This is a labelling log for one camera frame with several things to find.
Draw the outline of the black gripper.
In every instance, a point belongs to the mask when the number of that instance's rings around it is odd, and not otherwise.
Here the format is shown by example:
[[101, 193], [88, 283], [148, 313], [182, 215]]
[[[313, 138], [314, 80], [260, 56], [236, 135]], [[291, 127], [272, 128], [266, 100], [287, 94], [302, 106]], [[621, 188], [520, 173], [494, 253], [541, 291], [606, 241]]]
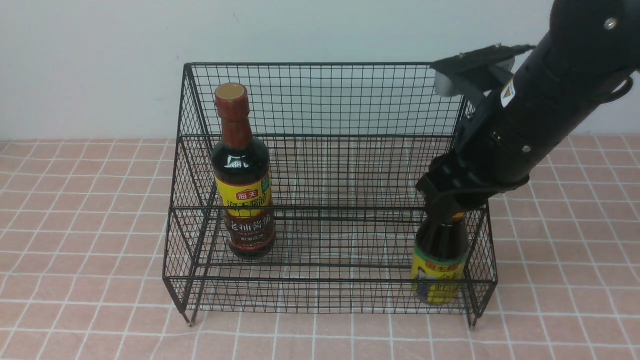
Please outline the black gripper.
[[498, 194], [515, 191], [528, 184], [530, 176], [513, 183], [482, 180], [454, 152], [435, 157], [427, 173], [416, 183], [423, 196], [427, 218], [435, 223], [453, 223], [459, 214], [483, 207]]

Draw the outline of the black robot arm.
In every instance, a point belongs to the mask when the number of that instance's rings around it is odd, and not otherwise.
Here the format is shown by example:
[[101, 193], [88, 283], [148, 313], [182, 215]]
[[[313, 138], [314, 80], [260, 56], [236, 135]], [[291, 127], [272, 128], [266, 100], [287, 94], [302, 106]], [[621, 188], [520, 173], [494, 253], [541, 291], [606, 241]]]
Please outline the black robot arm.
[[451, 149], [416, 184], [436, 223], [514, 191], [592, 112], [627, 95], [639, 70], [637, 0], [556, 0], [536, 45], [495, 45], [435, 61], [474, 107]]

